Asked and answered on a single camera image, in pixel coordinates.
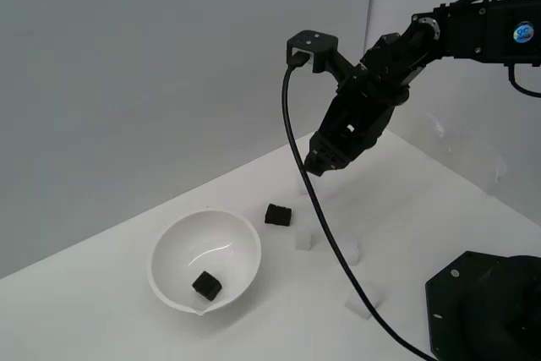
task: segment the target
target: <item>white table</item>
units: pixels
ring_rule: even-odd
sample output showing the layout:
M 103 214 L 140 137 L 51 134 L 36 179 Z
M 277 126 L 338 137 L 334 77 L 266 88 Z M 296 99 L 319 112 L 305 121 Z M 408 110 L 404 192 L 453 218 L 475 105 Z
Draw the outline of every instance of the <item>white table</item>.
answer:
M 0 280 L 0 359 L 416 359 L 344 307 L 351 287 L 322 233 L 299 252 L 293 230 L 263 223 L 270 202 L 294 209 L 293 226 L 315 222 L 297 176 L 281 148 Z M 318 186 L 336 234 L 359 238 L 355 272 L 383 290 L 381 313 L 425 351 L 424 283 L 437 271 L 467 249 L 541 256 L 539 226 L 390 133 Z M 161 229 L 205 206 L 245 215 L 263 257 L 238 302 L 199 317 L 159 302 L 145 264 Z

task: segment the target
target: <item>robotic arm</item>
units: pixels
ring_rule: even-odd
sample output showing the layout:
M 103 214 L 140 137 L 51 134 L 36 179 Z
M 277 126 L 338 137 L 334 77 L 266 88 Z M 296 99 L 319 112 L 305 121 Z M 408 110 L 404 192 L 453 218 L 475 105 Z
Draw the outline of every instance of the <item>robotic arm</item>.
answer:
M 305 30 L 287 42 L 287 61 L 297 51 L 310 55 L 313 72 L 329 72 L 337 95 L 310 140 L 305 169 L 321 176 L 345 168 L 373 147 L 396 106 L 409 97 L 409 84 L 427 64 L 443 57 L 501 63 L 511 84 L 515 64 L 541 65 L 541 0 L 459 0 L 414 14 L 406 31 L 382 36 L 356 66 L 337 50 L 338 39 Z

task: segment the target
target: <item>black cube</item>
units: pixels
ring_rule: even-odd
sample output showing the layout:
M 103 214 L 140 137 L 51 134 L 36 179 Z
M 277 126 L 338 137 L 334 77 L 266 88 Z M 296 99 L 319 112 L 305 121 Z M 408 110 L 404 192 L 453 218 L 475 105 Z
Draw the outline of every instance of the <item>black cube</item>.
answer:
M 216 298 L 216 295 L 221 291 L 221 283 L 214 278 L 207 271 L 203 271 L 201 275 L 192 284 L 195 291 L 212 301 Z

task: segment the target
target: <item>gray wall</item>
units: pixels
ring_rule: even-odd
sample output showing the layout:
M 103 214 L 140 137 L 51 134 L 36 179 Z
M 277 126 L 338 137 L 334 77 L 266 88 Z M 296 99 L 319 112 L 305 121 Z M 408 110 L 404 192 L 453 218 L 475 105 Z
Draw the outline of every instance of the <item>gray wall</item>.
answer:
M 403 32 L 412 14 L 453 1 L 373 0 L 367 46 L 382 34 Z M 541 91 L 541 70 L 519 68 L 518 78 Z M 452 59 L 425 69 L 411 95 L 396 109 L 395 133 L 541 223 L 539 99 L 513 90 L 503 67 Z
M 369 0 L 0 0 L 0 277 L 286 143 L 286 39 Z M 296 74 L 298 135 L 335 86 Z

